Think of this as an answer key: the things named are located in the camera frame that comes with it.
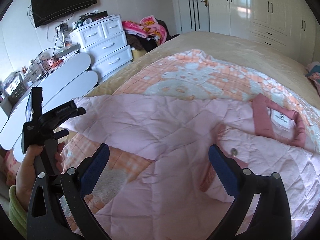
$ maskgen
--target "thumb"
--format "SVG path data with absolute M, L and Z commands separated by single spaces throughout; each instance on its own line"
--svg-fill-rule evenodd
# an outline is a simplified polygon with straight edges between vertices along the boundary
M 30 145 L 27 149 L 26 156 L 24 157 L 23 166 L 33 166 L 35 158 L 39 156 L 43 151 L 44 146 Z

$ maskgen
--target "blue gripper pad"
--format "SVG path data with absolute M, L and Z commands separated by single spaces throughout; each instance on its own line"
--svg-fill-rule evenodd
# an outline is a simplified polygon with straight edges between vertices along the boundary
M 97 156 L 80 179 L 80 196 L 82 198 L 92 193 L 110 157 L 109 146 L 106 144 L 102 144 L 97 151 Z
M 212 145 L 210 147 L 209 160 L 228 195 L 237 198 L 239 195 L 238 179 L 232 171 L 232 168 L 229 166 L 232 161 L 238 165 L 236 161 L 227 158 L 217 145 Z

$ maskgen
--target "pink collar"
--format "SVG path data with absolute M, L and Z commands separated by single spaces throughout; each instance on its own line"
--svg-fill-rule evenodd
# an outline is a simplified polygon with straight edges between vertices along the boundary
M 297 124 L 295 137 L 288 145 L 304 148 L 306 144 L 306 129 L 300 114 L 279 106 L 266 96 L 259 94 L 252 102 L 253 120 L 256 135 L 276 139 L 267 107 L 286 115 Z

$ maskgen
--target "finger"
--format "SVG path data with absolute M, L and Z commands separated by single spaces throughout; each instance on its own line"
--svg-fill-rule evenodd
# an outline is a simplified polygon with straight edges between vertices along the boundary
M 44 146 L 30 145 L 27 149 L 21 166 L 33 166 L 36 156 L 39 156 L 43 151 Z
M 61 163 L 56 163 L 56 168 L 58 169 L 58 171 L 60 171 L 60 173 L 62 173 L 63 167 L 62 167 Z
M 56 153 L 56 154 L 54 155 L 54 158 L 55 158 L 56 161 L 59 162 L 59 163 L 62 163 L 62 161 L 63 161 L 63 158 L 62 158 L 62 156 L 61 156 L 59 153 Z
M 62 142 L 62 143 L 59 143 L 58 144 L 58 147 L 57 147 L 57 152 L 60 154 L 63 150 L 63 148 L 65 147 L 66 145 L 66 142 Z

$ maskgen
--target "gold door knob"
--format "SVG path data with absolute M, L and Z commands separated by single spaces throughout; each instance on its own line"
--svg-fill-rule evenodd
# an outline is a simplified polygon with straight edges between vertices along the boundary
M 201 2 L 204 2 L 204 5 L 208 7 L 208 0 L 202 0 Z

